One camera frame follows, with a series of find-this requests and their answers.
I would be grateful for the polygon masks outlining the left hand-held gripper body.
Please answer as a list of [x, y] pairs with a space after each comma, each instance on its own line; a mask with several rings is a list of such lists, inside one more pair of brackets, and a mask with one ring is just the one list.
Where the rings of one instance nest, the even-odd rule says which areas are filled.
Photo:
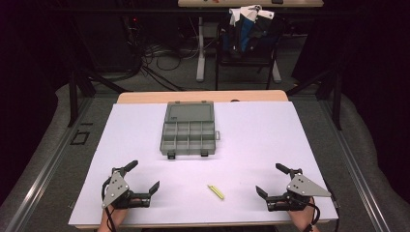
[[148, 208], [150, 193], [134, 193], [125, 180], [128, 167], [114, 168], [111, 176], [102, 185], [102, 208], [114, 209]]

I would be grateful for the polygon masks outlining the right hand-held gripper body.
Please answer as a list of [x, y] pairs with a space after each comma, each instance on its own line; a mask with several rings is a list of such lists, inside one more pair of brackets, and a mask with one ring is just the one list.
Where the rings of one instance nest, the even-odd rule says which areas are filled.
[[286, 192], [281, 196], [269, 196], [265, 200], [267, 209], [272, 211], [302, 211], [311, 197], [331, 197], [326, 189], [314, 183], [303, 174], [303, 170], [290, 169], [290, 183], [286, 185]]

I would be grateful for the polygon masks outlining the small yellow-green stick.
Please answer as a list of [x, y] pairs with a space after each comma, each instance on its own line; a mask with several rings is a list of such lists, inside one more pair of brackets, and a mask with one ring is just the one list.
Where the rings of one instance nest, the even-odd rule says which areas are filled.
[[208, 185], [208, 189], [211, 190], [219, 199], [224, 199], [224, 194], [217, 187]]

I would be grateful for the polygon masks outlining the grey plastic organizer box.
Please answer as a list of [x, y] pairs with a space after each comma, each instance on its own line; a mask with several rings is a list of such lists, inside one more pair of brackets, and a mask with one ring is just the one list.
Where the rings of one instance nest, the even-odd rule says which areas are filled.
[[167, 104], [160, 151], [169, 160], [189, 155], [209, 157], [216, 151], [216, 141], [212, 101], [171, 101]]

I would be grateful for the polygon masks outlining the person's left hand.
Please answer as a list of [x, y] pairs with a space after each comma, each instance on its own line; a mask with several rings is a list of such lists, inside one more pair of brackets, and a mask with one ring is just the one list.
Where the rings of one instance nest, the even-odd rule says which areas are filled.
[[118, 228], [127, 218], [128, 212], [128, 209], [114, 209], [112, 205], [109, 205], [107, 211], [102, 210], [101, 224], [106, 224], [111, 228]]

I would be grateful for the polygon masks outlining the person's right hand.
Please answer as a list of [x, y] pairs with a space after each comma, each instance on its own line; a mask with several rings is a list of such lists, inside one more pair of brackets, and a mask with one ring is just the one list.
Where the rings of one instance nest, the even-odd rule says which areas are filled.
[[287, 214], [290, 216], [294, 225], [299, 231], [304, 231], [306, 227], [314, 219], [315, 209], [312, 206], [306, 206], [302, 211], [288, 211]]

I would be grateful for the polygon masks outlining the black metal stand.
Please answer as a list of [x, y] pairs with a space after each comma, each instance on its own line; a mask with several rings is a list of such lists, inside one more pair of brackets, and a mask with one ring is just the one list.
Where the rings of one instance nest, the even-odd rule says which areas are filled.
[[333, 106], [332, 106], [332, 121], [337, 129], [341, 130], [340, 125], [340, 107], [341, 107], [341, 86], [342, 75], [338, 71], [326, 70], [319, 75], [314, 76], [305, 82], [299, 83], [296, 87], [286, 91], [287, 96], [293, 96], [300, 91], [306, 89], [311, 84], [319, 81], [319, 87], [315, 92], [315, 97], [318, 100], [326, 100], [330, 94], [333, 94]]
[[85, 68], [74, 70], [69, 77], [69, 97], [71, 112], [69, 127], [73, 126], [79, 116], [77, 90], [80, 90], [86, 98], [93, 98], [96, 95], [96, 89], [92, 84], [93, 80], [96, 80], [97, 82], [101, 83], [105, 87], [108, 87], [118, 94], [127, 92], [127, 90], [123, 87], [118, 86], [117, 84], [109, 81], [96, 72], [92, 72], [91, 70]]

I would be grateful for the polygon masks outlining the black chair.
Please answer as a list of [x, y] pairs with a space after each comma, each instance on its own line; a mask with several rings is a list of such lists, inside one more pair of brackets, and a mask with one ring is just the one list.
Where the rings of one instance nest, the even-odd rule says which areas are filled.
[[216, 64], [215, 64], [215, 89], [219, 89], [220, 67], [257, 68], [260, 73], [267, 68], [265, 88], [269, 89], [274, 79], [274, 65], [278, 57], [278, 43], [285, 29], [285, 19], [275, 16], [268, 35], [258, 41], [254, 50], [245, 54], [233, 54], [227, 49], [227, 26], [229, 15], [220, 21], [217, 26]]

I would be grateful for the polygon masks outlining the dark equipment cabinet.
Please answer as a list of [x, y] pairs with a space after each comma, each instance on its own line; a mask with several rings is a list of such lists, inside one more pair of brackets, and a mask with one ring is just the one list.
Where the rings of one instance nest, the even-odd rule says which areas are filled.
[[119, 16], [79, 14], [75, 21], [97, 71], [125, 72], [139, 67]]

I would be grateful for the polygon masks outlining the background desk with white legs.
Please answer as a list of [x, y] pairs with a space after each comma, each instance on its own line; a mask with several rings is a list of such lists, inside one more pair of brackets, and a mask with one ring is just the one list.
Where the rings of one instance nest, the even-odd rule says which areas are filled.
[[[178, 0], [178, 6], [182, 8], [239, 8], [247, 5], [260, 5], [263, 8], [320, 8], [324, 5], [323, 0]], [[205, 73], [205, 50], [203, 36], [203, 18], [198, 18], [198, 63], [196, 80], [202, 82]]]

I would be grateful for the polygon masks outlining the white and blue clothing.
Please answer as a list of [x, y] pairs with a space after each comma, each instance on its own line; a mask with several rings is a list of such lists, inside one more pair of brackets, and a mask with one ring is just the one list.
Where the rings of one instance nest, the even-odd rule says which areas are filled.
[[274, 17], [274, 12], [263, 10], [260, 5], [230, 9], [227, 49], [233, 54], [254, 50], [258, 41], [268, 35]]

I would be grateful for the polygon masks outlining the aluminium floor rail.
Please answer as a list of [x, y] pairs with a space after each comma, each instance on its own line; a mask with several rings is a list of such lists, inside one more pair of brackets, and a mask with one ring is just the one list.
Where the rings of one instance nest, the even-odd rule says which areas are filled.
[[391, 232], [391, 229], [385, 220], [376, 199], [370, 190], [370, 187], [360, 170], [353, 153], [345, 139], [344, 134], [337, 128], [332, 118], [332, 109], [326, 101], [319, 101], [319, 105], [324, 112], [326, 121], [330, 125], [333, 134], [337, 138], [337, 143], [342, 150], [342, 159], [353, 180], [355, 188], [361, 198], [361, 201], [366, 209], [369, 219], [373, 225], [375, 232]]
[[98, 140], [94, 101], [85, 99], [72, 127], [67, 104], [56, 115], [21, 178], [0, 207], [0, 232], [82, 232], [69, 224]]

